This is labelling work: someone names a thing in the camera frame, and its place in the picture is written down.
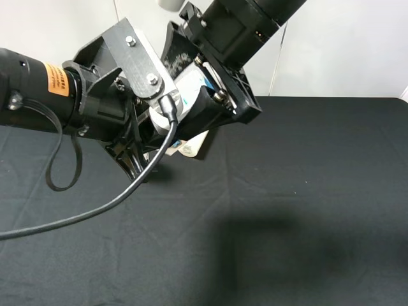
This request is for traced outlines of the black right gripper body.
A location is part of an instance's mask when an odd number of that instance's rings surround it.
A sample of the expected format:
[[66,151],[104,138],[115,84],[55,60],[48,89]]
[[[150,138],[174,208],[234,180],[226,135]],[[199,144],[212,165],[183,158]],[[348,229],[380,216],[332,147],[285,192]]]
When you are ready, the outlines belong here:
[[214,1],[204,11],[187,2],[181,32],[197,49],[197,59],[215,70],[236,108],[232,121],[248,123],[261,113],[243,70],[262,47],[262,9],[254,1]]

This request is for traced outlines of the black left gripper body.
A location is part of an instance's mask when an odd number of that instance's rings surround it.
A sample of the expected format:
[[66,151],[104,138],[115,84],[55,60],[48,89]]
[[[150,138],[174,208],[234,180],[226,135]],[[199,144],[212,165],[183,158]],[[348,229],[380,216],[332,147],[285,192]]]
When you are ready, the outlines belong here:
[[145,155],[158,149],[162,139],[150,119],[148,103],[135,96],[119,68],[104,70],[74,61],[62,66],[75,91],[64,134],[97,140],[134,180],[147,166]]

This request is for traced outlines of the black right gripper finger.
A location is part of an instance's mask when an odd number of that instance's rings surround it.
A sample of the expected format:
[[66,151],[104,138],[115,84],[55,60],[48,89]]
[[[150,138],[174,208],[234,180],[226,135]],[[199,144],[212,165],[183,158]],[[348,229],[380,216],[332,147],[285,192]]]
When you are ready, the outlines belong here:
[[233,112],[226,91],[203,85],[194,105],[178,125],[177,139],[190,140],[204,131],[230,123],[233,123]]
[[204,57],[187,38],[181,25],[168,22],[161,62],[175,80],[190,64],[202,66]]

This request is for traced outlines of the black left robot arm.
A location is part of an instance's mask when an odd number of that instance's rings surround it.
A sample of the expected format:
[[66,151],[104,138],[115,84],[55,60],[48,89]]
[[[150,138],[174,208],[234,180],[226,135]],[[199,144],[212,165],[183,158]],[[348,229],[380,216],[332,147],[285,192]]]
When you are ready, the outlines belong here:
[[1,49],[1,125],[69,135],[82,171],[79,138],[97,140],[133,180],[146,167],[144,154],[163,136],[147,117],[147,100],[132,88],[134,77],[111,53],[98,59],[81,51],[53,66]]

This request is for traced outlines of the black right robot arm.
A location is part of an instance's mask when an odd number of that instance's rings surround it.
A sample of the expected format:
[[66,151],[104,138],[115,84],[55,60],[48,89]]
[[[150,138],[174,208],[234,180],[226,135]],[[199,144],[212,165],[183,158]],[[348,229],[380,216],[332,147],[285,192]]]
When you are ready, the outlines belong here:
[[186,3],[181,24],[169,22],[161,60],[172,78],[189,68],[209,77],[176,137],[188,140],[231,123],[248,124],[262,109],[245,64],[298,11],[303,1],[212,1],[205,11]]

